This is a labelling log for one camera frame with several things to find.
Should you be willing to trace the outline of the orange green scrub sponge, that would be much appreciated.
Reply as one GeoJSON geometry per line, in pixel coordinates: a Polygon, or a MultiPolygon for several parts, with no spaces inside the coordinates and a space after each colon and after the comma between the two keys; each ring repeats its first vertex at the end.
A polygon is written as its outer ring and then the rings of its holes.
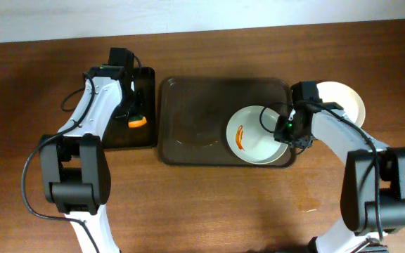
{"type": "Polygon", "coordinates": [[[143,115],[133,115],[131,117],[129,117],[128,119],[128,126],[129,128],[139,128],[142,127],[143,125],[145,125],[147,123],[147,119],[145,116],[143,115]]]}

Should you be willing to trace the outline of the white plate top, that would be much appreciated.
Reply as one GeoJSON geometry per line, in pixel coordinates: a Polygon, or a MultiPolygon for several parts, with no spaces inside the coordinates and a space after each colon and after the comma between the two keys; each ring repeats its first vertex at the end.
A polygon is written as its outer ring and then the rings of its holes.
{"type": "Polygon", "coordinates": [[[351,87],[340,82],[326,81],[317,84],[319,97],[324,103],[335,102],[346,112],[348,118],[362,127],[366,109],[360,95],[351,87]]]}

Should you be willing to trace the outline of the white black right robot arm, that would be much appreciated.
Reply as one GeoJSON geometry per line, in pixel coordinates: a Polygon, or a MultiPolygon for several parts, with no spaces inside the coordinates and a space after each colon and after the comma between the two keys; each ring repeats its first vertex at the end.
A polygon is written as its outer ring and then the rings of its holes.
{"type": "Polygon", "coordinates": [[[345,166],[341,217],[305,252],[387,252],[383,238],[405,228],[405,147],[377,141],[337,103],[300,100],[291,108],[278,118],[275,141],[304,150],[319,140],[345,166]]]}

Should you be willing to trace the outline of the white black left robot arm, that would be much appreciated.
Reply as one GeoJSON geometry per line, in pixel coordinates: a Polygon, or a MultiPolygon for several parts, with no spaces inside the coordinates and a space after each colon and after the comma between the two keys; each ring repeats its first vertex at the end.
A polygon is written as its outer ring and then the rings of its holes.
{"type": "Polygon", "coordinates": [[[106,211],[111,177],[103,135],[112,119],[130,129],[146,125],[140,107],[133,67],[92,67],[69,121],[57,137],[44,137],[40,160],[46,199],[72,224],[83,252],[120,250],[106,211]]]}

